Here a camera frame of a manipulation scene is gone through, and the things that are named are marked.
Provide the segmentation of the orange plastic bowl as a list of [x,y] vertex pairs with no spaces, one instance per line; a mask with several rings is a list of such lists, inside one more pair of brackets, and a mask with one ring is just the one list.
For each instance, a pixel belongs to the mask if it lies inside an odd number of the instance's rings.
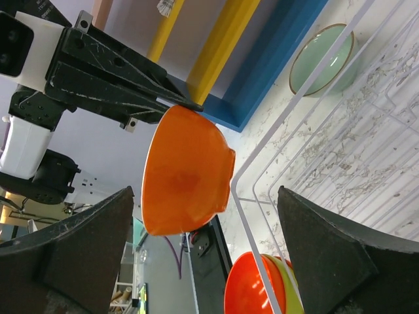
[[236,153],[208,119],[170,107],[151,141],[141,190],[147,232],[192,232],[227,208]]

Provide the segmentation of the white wire dish rack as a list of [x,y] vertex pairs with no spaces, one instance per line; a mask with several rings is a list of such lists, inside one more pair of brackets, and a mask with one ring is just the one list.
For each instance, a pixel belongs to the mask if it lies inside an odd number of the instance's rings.
[[223,219],[233,260],[291,260],[281,186],[418,242],[418,2],[330,1],[304,41],[334,26],[307,70],[285,66],[238,140]]

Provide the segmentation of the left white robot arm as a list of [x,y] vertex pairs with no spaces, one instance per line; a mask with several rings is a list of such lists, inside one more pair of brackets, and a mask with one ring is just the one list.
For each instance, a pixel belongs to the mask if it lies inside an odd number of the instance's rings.
[[47,205],[96,203],[112,190],[48,148],[65,111],[84,109],[124,129],[156,124],[170,103],[202,106],[165,69],[93,23],[71,23],[50,1],[1,2],[1,75],[17,83],[1,150],[1,187]]

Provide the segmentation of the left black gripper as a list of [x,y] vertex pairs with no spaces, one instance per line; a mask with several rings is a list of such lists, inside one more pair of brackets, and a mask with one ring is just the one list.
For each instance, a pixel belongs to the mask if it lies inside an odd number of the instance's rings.
[[183,94],[161,66],[91,27],[63,30],[41,89],[20,84],[9,114],[54,131],[65,110],[78,108],[130,126],[131,119],[156,124],[168,110],[161,99],[192,111],[202,106]]

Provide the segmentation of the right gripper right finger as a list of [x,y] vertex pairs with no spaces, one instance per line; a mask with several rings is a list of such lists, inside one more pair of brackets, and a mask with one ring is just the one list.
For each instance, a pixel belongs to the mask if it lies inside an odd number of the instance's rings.
[[306,313],[417,313],[418,242],[281,186],[278,214]]

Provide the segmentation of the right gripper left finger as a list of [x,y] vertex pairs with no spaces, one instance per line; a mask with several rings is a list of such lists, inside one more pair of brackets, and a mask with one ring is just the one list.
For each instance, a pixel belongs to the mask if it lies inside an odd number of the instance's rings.
[[107,313],[132,220],[126,187],[1,244],[2,313]]

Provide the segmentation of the red plastic bowl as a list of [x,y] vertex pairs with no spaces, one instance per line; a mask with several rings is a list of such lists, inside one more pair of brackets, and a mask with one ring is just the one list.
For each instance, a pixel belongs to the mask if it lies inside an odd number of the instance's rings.
[[[282,275],[271,259],[265,256],[261,258],[264,266],[267,267],[266,272],[280,309],[285,313],[286,297]],[[252,252],[242,254],[231,268],[225,287],[224,313],[272,313],[264,283]]]

